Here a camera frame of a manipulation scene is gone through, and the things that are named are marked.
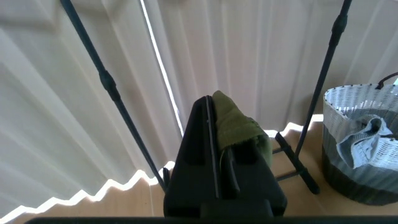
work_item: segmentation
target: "black rack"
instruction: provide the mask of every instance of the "black rack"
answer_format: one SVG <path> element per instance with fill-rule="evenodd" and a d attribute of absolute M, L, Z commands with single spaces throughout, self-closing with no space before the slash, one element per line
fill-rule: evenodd
<path fill-rule="evenodd" d="M 88 36 L 83 24 L 81 23 L 81 20 L 73 7 L 73 4 L 70 2 L 70 0 L 60 0 L 61 4 L 66 11 L 69 19 L 71 20 L 74 28 L 76 29 L 76 32 L 78 33 L 81 41 L 83 42 L 83 45 L 85 46 L 88 54 L 90 55 L 95 67 L 97 68 L 97 71 L 99 73 L 99 78 L 101 80 L 101 83 L 103 84 L 104 88 L 106 91 L 109 93 L 111 99 L 114 101 L 116 107 L 118 108 L 121 116 L 123 117 L 124 122 L 128 126 L 131 134 L 133 135 L 134 139 L 137 142 L 137 145 L 139 146 L 142 154 L 144 155 L 146 161 L 148 162 L 150 169 L 156 176 L 157 180 L 159 181 L 160 186 L 162 189 L 165 191 L 169 182 L 169 172 L 167 169 L 163 169 L 164 172 L 164 180 L 160 177 L 159 173 L 157 172 L 156 166 L 151 158 L 151 156 L 148 153 L 148 150 L 145 147 L 144 142 L 142 141 L 138 130 L 136 129 L 131 117 L 129 116 L 129 113 L 127 112 L 126 107 L 124 106 L 123 101 L 121 100 L 120 94 L 116 88 L 116 83 L 113 80 L 112 76 L 109 74 L 109 72 L 105 69 L 99 55 L 97 54 L 93 43 L 90 40 L 90 37 Z M 295 152 L 292 150 L 292 147 L 287 143 L 287 141 L 283 138 L 280 133 L 277 133 L 275 139 L 279 143 L 280 148 L 274 150 L 272 153 L 279 153 L 279 152 L 285 152 L 286 156 L 289 158 L 291 163 L 294 165 L 295 170 L 292 172 L 289 172 L 288 174 L 278 176 L 276 177 L 278 181 L 287 179 L 289 177 L 293 177 L 296 175 L 300 175 L 310 191 L 314 194 L 318 194 L 320 192 L 319 186 L 317 183 L 314 181 L 312 176 L 309 174 L 307 168 L 300 162 L 299 155 L 300 151 L 302 149 L 305 137 L 307 135 L 308 127 L 310 126 L 311 122 L 311 117 L 313 115 L 313 112 L 315 111 L 315 106 L 317 104 L 317 101 L 319 99 L 323 83 L 325 82 L 326 75 L 328 73 L 328 69 L 331 63 L 331 60 L 333 58 L 333 54 L 335 53 L 336 47 L 338 45 L 338 42 L 340 40 L 341 34 L 344 32 L 344 29 L 347 24 L 347 13 L 348 9 L 351 5 L 351 0 L 344 0 L 343 6 L 341 8 L 340 14 L 336 18 L 335 23 L 333 24 L 332 30 L 331 30 L 331 38 L 329 41 L 329 48 L 328 51 L 326 52 L 325 60 L 322 65 L 322 69 L 318 78 L 317 85 L 315 87 L 315 91 L 310 103 L 310 107 L 308 109 L 307 113 L 307 120 L 304 124 L 302 133 L 300 135 L 300 140 L 298 142 L 297 148 Z"/>

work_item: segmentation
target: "wooden floor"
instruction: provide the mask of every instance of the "wooden floor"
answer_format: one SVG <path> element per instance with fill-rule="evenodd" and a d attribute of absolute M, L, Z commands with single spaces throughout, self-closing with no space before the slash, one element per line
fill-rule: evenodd
<path fill-rule="evenodd" d="M 285 137 L 293 147 L 300 133 L 291 131 Z M 398 203 L 375 207 L 362 205 L 335 192 L 324 180 L 321 173 L 322 124 L 313 123 L 302 153 L 301 161 L 309 169 L 321 189 L 319 195 L 312 194 L 300 177 L 279 182 L 288 206 L 285 216 L 319 215 L 397 215 Z M 274 155 L 272 171 L 275 175 L 293 170 L 283 153 Z M 159 185 L 149 186 L 140 180 L 132 189 L 120 191 L 111 189 L 100 202 L 82 200 L 75 206 L 56 205 L 38 215 L 23 214 L 14 223 L 24 223 L 34 217 L 160 217 L 163 216 L 164 193 Z"/>

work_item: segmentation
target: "green fabric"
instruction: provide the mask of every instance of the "green fabric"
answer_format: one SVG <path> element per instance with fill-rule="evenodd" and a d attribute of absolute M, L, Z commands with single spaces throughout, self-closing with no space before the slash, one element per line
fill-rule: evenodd
<path fill-rule="evenodd" d="M 213 94 L 216 110 L 216 127 L 218 148 L 224 150 L 229 146 L 251 141 L 271 166 L 272 144 L 268 135 L 252 118 L 246 117 L 234 101 L 221 91 Z"/>

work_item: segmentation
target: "pleated curtain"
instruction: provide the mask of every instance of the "pleated curtain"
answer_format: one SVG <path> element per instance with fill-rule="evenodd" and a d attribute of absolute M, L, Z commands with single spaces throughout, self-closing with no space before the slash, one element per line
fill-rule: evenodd
<path fill-rule="evenodd" d="M 303 124 L 342 5 L 72 3 L 158 169 L 175 160 L 193 102 L 215 90 L 263 129 Z M 397 11 L 393 0 L 353 1 L 324 90 L 398 70 Z M 0 1 L 0 217 L 96 195 L 138 170 L 154 176 L 60 3 Z"/>

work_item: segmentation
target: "white and gray basket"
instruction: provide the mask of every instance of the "white and gray basket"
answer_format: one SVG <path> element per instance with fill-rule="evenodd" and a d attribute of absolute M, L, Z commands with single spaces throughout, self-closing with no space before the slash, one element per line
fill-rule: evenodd
<path fill-rule="evenodd" d="M 323 175 L 335 190 L 357 202 L 398 202 L 398 139 L 380 138 L 375 158 L 356 169 L 343 161 L 336 148 L 341 128 L 366 114 L 378 115 L 398 133 L 398 86 L 383 85 L 396 75 L 378 85 L 336 87 L 326 91 L 323 99 Z"/>

